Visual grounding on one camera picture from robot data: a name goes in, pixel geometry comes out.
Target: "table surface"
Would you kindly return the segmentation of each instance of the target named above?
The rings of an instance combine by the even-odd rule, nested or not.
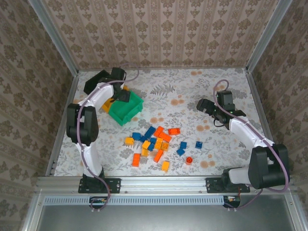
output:
[[[79,73],[75,103],[87,96],[83,92],[84,84],[97,73]],[[127,71],[127,79],[133,78],[136,73]],[[244,111],[250,122],[263,133],[243,68],[140,71],[138,79],[127,83],[127,86],[144,100],[141,113],[124,126],[120,126],[102,109],[97,113],[100,132],[96,142],[105,175],[220,175],[223,169],[248,165],[250,152],[239,137],[225,127],[215,127],[213,118],[196,110],[200,99],[213,100],[213,87],[221,79],[230,82],[229,89],[236,108]],[[134,153],[141,153],[141,143],[136,141],[133,147],[127,147],[124,139],[133,132],[144,134],[150,126],[180,128],[181,134],[172,136],[169,150],[164,152],[158,163],[153,161],[156,150],[150,152],[148,157],[141,157],[139,167],[132,167]],[[187,142],[187,149],[180,157],[176,150],[181,141]],[[201,150],[195,148],[196,141],[203,142]],[[188,156],[193,158],[190,166],[185,164]],[[161,170],[164,161],[170,162],[167,173]],[[80,153],[65,134],[54,175],[81,176],[82,172]]]

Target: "green container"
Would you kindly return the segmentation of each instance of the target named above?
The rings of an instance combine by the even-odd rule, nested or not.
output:
[[[138,112],[141,112],[143,109],[142,106],[143,99],[138,95],[130,92],[129,102],[115,101],[112,103],[109,110],[109,115],[123,126],[129,122]]]

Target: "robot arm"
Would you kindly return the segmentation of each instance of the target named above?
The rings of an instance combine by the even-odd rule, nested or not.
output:
[[[214,118],[214,122],[218,120],[226,129],[236,134],[251,152],[249,167],[237,167],[224,170],[222,179],[225,187],[228,187],[227,184],[246,184],[252,185],[255,189],[261,189],[285,184],[283,170],[264,141],[267,141],[278,154],[287,170],[287,175],[290,180],[286,147],[283,144],[275,144],[267,138],[260,140],[247,126],[250,125],[260,135],[257,129],[250,124],[246,114],[241,110],[235,109],[231,91],[224,90],[217,92],[217,102],[224,110],[241,118],[244,122],[226,114],[214,102],[207,99],[201,99],[198,102],[197,109],[202,112],[205,110],[205,113]]]
[[[101,175],[103,168],[99,162],[97,149],[96,149],[96,139],[99,133],[98,121],[96,116],[96,111],[110,98],[118,99],[124,102],[129,101],[129,91],[122,90],[123,83],[115,83],[113,85],[107,84],[102,88],[105,82],[109,82],[114,79],[124,80],[126,73],[121,68],[113,68],[111,75],[97,78],[96,76],[89,80],[92,84],[91,91],[98,90],[91,97],[88,96],[78,104],[71,103],[67,108],[67,123],[66,123],[66,134],[72,139],[72,142],[76,144],[79,152],[81,153],[81,147],[77,142],[77,115],[84,102],[87,102],[82,110],[82,117],[80,119],[80,140],[84,145],[84,158],[91,172],[96,176]],[[93,79],[96,78],[96,83],[93,86]],[[84,166],[84,175],[87,177],[93,177],[87,168]]]

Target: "patterned wallpaper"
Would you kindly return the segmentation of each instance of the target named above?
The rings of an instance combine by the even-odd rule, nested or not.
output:
[[[18,230],[45,175],[72,75],[26,0],[0,1],[0,230]]]
[[[308,215],[308,1],[293,0],[253,71],[275,141],[290,155]]]
[[[79,69],[245,66],[278,0],[43,0]]]

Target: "toy block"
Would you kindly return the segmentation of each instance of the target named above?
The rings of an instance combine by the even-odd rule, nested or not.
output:
[[[157,140],[157,141],[156,141],[156,144],[155,144],[155,146],[154,146],[155,149],[158,149],[158,150],[159,150],[159,149],[162,147],[162,143],[163,143],[162,141],[158,141],[158,140]]]
[[[163,154],[164,154],[163,150],[158,150],[156,156],[154,157],[154,161],[158,163],[159,159],[162,157]]]
[[[139,141],[140,138],[141,138],[141,134],[138,133],[138,132],[133,132],[133,135],[132,135],[132,138],[135,140],[135,141]]]
[[[179,154],[179,156],[182,156],[185,153],[185,151],[180,148],[177,150],[177,153]]]
[[[202,142],[197,141],[196,142],[196,148],[201,149],[202,148]]]
[[[131,146],[133,144],[134,144],[134,139],[133,138],[131,138],[131,137],[126,137],[125,138],[125,145]]]
[[[148,150],[153,151],[154,147],[155,147],[155,144],[151,143],[148,147]]]
[[[179,135],[181,132],[179,128],[170,128],[168,129],[168,133],[169,135]]]
[[[191,165],[192,162],[193,162],[192,160],[193,160],[193,159],[192,159],[190,156],[187,157],[187,158],[186,158],[186,164],[187,164],[187,165]]]
[[[161,132],[158,137],[163,138],[163,140],[166,141],[166,142],[170,142],[170,140],[171,140],[171,136],[165,134],[164,132]]]
[[[140,153],[135,153],[133,157],[133,163],[131,164],[133,167],[139,167],[139,161],[140,161]]]
[[[142,156],[148,156],[148,155],[149,155],[149,151],[148,151],[147,149],[144,149],[144,148],[143,148],[143,149],[141,150],[141,155],[142,155]]]
[[[157,129],[156,129],[156,131],[154,132],[154,136],[155,137],[158,137],[159,136],[159,134],[161,133],[161,132],[163,132],[164,131],[164,128],[163,127],[161,127],[161,126],[159,126]]]
[[[149,139],[155,131],[156,129],[150,126],[150,128],[147,130],[144,136]]]
[[[181,149],[186,149],[186,147],[187,147],[187,143],[181,141],[180,148],[181,148]]]
[[[148,149],[148,147],[150,146],[150,142],[149,141],[145,141],[144,143],[143,143],[143,145],[142,145],[142,148],[144,148],[144,149]]]
[[[145,136],[141,136],[140,141],[141,142],[145,142],[147,140],[147,138]]]
[[[110,110],[110,108],[111,108],[111,104],[112,104],[112,100],[114,100],[114,99],[112,99],[112,98],[109,98],[103,105],[102,105],[102,109],[106,112],[106,113],[108,113],[109,112],[109,110]]]
[[[168,148],[169,148],[169,144],[163,142],[160,149],[166,152],[166,151],[168,151]]]
[[[168,168],[169,168],[169,162],[164,161],[163,165],[162,165],[162,170],[165,171],[165,172],[168,172]]]
[[[156,143],[156,140],[157,140],[157,139],[156,139],[156,138],[154,138],[154,137],[153,137],[153,138],[150,138],[150,142],[151,142],[151,143],[153,143],[153,144],[155,144],[155,143]]]

